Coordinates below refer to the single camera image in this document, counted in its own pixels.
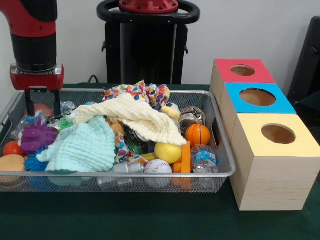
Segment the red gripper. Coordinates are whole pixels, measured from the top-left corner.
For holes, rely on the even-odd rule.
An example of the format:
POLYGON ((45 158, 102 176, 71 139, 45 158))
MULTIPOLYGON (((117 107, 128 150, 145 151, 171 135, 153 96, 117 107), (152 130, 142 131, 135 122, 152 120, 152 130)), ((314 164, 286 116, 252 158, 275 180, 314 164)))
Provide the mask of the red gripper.
POLYGON ((24 91, 27 115, 35 116, 35 106, 31 98, 31 90, 47 89, 54 94, 53 112, 55 117, 61 116, 60 90, 64 84, 64 66, 57 64, 46 71, 28 72, 17 67, 10 66, 10 79, 13 87, 18 91, 24 91))

